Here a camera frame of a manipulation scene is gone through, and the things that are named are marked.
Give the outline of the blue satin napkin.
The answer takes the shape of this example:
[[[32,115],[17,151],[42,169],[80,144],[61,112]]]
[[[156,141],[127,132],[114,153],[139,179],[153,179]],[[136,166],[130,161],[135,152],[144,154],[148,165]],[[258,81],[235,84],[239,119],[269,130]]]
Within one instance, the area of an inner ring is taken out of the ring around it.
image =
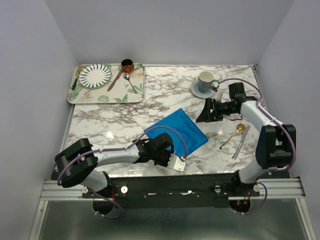
[[[167,133],[172,138],[175,154],[179,157],[189,156],[209,140],[182,108],[144,131],[150,139]]]

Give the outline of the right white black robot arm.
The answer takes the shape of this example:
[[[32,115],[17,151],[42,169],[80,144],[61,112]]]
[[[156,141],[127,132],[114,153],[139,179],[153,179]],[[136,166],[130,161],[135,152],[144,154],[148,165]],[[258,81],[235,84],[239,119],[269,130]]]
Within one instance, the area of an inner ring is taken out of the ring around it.
[[[230,183],[230,191],[241,196],[248,190],[248,184],[267,174],[289,170],[296,161],[296,128],[284,124],[268,113],[255,96],[245,93],[242,82],[228,86],[230,101],[206,98],[197,123],[222,121],[224,116],[241,114],[259,132],[255,149],[255,160],[235,174],[238,179]]]

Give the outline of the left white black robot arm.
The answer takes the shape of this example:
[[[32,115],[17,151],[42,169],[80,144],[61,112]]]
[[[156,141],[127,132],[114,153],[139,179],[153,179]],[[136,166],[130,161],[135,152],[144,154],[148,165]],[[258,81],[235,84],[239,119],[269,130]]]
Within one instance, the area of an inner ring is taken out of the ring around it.
[[[82,185],[101,198],[111,191],[108,175],[97,167],[112,164],[138,164],[153,161],[155,165],[173,167],[177,160],[172,138],[165,132],[156,138],[138,138],[122,145],[98,145],[81,138],[55,158],[58,171],[57,184],[63,188]]]

